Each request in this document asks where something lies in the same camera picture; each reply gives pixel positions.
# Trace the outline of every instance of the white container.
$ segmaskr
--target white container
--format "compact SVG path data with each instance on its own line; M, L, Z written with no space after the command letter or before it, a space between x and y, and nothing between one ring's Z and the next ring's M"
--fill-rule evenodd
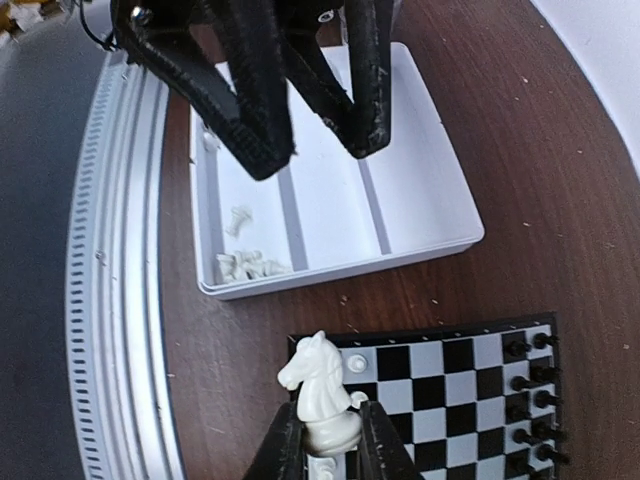
M349 90L347 48L324 54ZM326 282L452 255L482 239L473 197L409 50L392 44L391 63L391 144L366 160L353 159L291 87L298 155L255 182L224 146L205 148L203 122L192 110L191 194L204 293L226 300ZM229 79L226 64L217 67ZM234 207L253 216L237 239L225 233ZM259 250L293 271L225 284L216 255L237 250Z

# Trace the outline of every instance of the chessboard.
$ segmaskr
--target chessboard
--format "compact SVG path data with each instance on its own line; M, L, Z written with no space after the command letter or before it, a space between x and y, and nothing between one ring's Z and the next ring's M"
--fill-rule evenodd
M554 314L327 338L347 391L382 404L425 480L557 479L568 461ZM357 478L356 451L336 460L336 480Z

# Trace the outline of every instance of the black chess piece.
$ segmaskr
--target black chess piece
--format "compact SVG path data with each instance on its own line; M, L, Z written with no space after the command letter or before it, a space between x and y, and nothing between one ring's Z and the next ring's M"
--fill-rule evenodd
M546 346L555 347L558 344L559 338L556 335L547 335L546 333L538 333L533 337L533 346L542 349Z
M530 420L531 412L523 409L518 405L511 405L507 407L507 419L511 422L521 422L522 420Z
M513 432L512 438L516 443L527 443L529 445L540 443L540 440L538 438L529 435L529 433L524 428L519 428L515 432Z
M567 455L554 450L551 445L547 445L546 443L538 447L536 457L538 457L538 460L542 460L543 462L545 460L551 460L553 463L561 465L568 465L571 461Z
M531 367L531 379L538 383L553 382L560 374L560 369L557 367L541 367L534 365Z
M542 390L536 393L536 396L533 402L538 408L547 408L549 405L553 405L554 407L557 407L558 405L562 404L562 400L560 400L558 397L554 395L551 395L546 390Z
M529 465L524 458L513 458L509 461L509 465L518 475L533 475L536 469Z
M509 384L511 385L511 388L516 392L524 390L525 388L531 388L533 386L533 384L528 379L520 375L518 375L517 377L513 377Z
M531 434L540 440L555 440L563 442L567 439L567 434L560 430L554 430L544 422L534 422L531 426Z
M512 357L520 357L527 352L531 351L531 345L522 340L514 340L513 342L505 345L504 351Z

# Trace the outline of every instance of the wire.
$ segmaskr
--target wire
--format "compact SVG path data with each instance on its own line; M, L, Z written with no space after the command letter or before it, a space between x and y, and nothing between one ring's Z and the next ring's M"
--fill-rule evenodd
M91 29L89 28L89 25L87 24L87 18L85 17L85 14L84 14L84 0L75 0L75 4L80 9L80 23L82 24L82 29L84 30L84 33L86 33L91 40L93 40L95 43L100 45L107 52L113 52L117 50L118 46L113 42L113 38L114 38L113 30L111 30L111 33L109 33L109 35L107 35L106 40L99 39L91 31Z

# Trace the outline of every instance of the perforated metal strip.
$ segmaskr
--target perforated metal strip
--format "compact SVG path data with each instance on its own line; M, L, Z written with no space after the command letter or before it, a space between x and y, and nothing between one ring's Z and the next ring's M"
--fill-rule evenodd
M185 478L158 283L167 100L157 78L109 56L85 129L69 224L66 327L87 479Z

